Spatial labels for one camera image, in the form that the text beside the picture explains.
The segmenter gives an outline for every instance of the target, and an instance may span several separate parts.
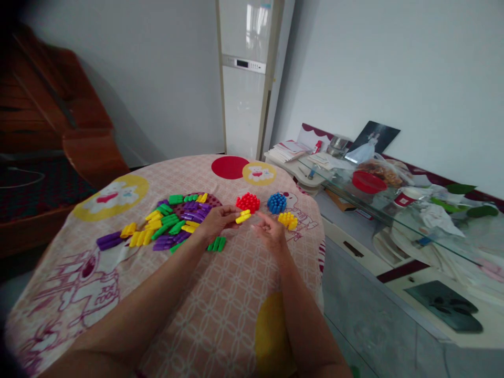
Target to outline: red bowl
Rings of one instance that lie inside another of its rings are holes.
[[[363,171],[353,173],[352,183],[357,189],[369,194],[376,194],[387,189],[387,184],[382,179]]]

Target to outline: blue block cluster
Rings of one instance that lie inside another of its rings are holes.
[[[287,199],[281,193],[275,193],[268,200],[268,209],[273,214],[280,214],[285,211],[285,206],[287,205]]]

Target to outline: tablecloth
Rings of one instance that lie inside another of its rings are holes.
[[[316,202],[285,171],[235,156],[168,160],[114,180],[68,216],[7,320],[7,345],[22,367],[30,375],[42,372],[171,256],[169,250],[153,251],[153,243],[129,248],[127,241],[100,251],[98,237],[132,222],[144,224],[157,202],[170,195],[209,193],[209,203],[217,206],[235,204],[247,192],[257,195],[260,210],[268,214],[270,195],[286,197],[286,211],[299,219],[296,230],[286,231],[288,246],[316,296],[322,277],[322,220]],[[278,320],[279,307],[266,303],[281,303],[275,294],[281,288],[272,255],[249,226],[256,218],[239,230],[224,230],[227,244],[221,253],[205,253],[137,374],[254,376],[268,364],[280,364],[275,360],[281,354],[278,346],[268,338],[285,339],[285,332],[268,333],[282,325],[258,329],[276,324],[268,317]]]

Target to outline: white wall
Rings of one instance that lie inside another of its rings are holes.
[[[501,0],[297,0],[272,143],[303,122],[504,198]]]
[[[77,53],[130,166],[224,151],[212,0],[44,0],[39,37]]]

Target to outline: plastic bag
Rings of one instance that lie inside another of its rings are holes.
[[[382,179],[387,186],[400,188],[402,186],[415,186],[413,175],[403,162],[394,159],[385,159],[375,153],[373,159],[366,160],[357,166],[357,171],[371,173]]]

